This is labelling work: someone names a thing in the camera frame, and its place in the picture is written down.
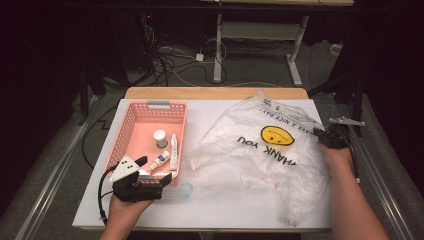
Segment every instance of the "dark background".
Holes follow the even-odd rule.
[[[395,10],[382,15],[311,16],[304,42],[314,44],[326,39],[345,43],[329,81],[346,71],[355,72],[355,77],[346,81],[355,83],[362,77],[376,116],[423,193],[424,178],[420,177],[424,172],[420,150],[424,122],[423,4],[418,0],[355,2],[365,7],[391,3]],[[1,153],[6,163],[0,175],[2,214],[38,155],[73,113],[71,103],[79,91],[82,69],[93,91],[102,94],[101,76],[113,76],[125,83],[128,66],[142,64],[145,59],[133,59],[131,55],[142,51],[141,42],[140,46],[126,49],[126,44],[120,44],[125,39],[114,28],[114,20],[128,21],[124,25],[132,28],[137,37],[132,15],[123,18],[119,14],[90,13],[87,17],[49,0],[20,0],[0,5],[0,79],[4,101],[0,132]],[[155,17],[158,28],[171,34],[170,29],[175,29],[179,37],[186,36],[171,26],[175,14]],[[192,27],[186,32],[196,36],[187,39],[193,44],[203,42],[202,37],[212,34],[215,28],[213,14],[197,18],[201,21],[196,25],[187,16],[178,20],[178,26]],[[352,86],[343,89],[348,85],[336,85],[331,91],[353,93]]]

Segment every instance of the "clear plastic bag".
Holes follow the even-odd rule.
[[[230,167],[231,174],[219,179],[227,188],[234,184],[234,191],[278,192],[281,221],[296,226],[315,209],[329,178],[314,127],[323,128],[303,109],[260,91],[227,109],[187,161],[194,171]]]

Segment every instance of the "table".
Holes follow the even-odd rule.
[[[196,141],[202,137],[216,119],[222,114],[216,109],[226,109],[240,100],[252,96],[259,88],[219,88],[219,87],[134,87],[128,89],[125,99],[185,99],[188,103],[186,133],[183,144],[184,152],[196,147]],[[312,100],[307,99],[307,93],[301,88],[264,88],[265,94],[271,99],[286,99],[288,104],[301,104],[311,117],[319,119],[318,112]],[[97,160],[95,169],[88,183],[86,192],[74,219],[73,226],[82,229],[102,229],[97,211],[97,186],[104,170],[104,164],[110,153],[119,123],[123,118],[125,108],[118,108],[108,137]],[[180,182],[187,181],[184,171],[180,171]],[[262,204],[260,208],[255,201],[244,199],[243,205],[228,202],[226,198],[217,196],[216,199],[202,199],[185,201],[173,197],[174,188],[168,192],[164,189],[163,199],[157,200],[144,213],[136,224],[136,230],[151,231],[196,231],[202,233],[213,232],[322,232],[329,231],[330,223],[330,188],[326,188],[319,207],[308,215],[308,219],[297,227],[284,225],[276,219],[274,204]],[[103,192],[111,189],[110,183],[105,181]],[[103,199],[103,208],[108,209],[109,197]]]
[[[202,0],[206,2],[223,3],[261,3],[277,5],[323,5],[323,6],[352,6],[353,0]],[[300,23],[282,24],[282,23],[254,23],[254,22],[229,22],[223,21],[222,14],[218,14],[217,34],[216,34],[216,57],[214,65],[213,81],[221,82],[222,69],[222,38],[249,38],[249,39],[269,39],[269,40],[294,40],[293,53],[286,55],[287,64],[295,86],[301,87],[302,80],[296,67],[296,57],[299,52],[300,44],[306,30],[309,16],[303,16]]]

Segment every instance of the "plastic basket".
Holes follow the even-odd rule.
[[[171,152],[171,136],[177,136],[178,164],[175,171],[169,170],[169,161],[150,174],[154,176],[172,173],[172,183],[178,183],[181,163],[182,143],[186,122],[187,104],[185,102],[134,100],[128,104],[123,122],[115,139],[113,149],[107,160],[105,170],[116,165],[127,155],[134,161],[147,156],[148,162],[141,168],[147,172],[150,164],[164,150]],[[168,145],[158,148],[153,138],[156,130],[164,130]]]

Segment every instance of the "human arm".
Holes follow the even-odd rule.
[[[153,201],[136,203],[122,202],[112,195],[109,204],[109,217],[101,240],[125,240],[137,223],[140,215]]]
[[[330,149],[318,142],[332,178],[331,218],[335,239],[388,239],[353,174],[347,148]]]

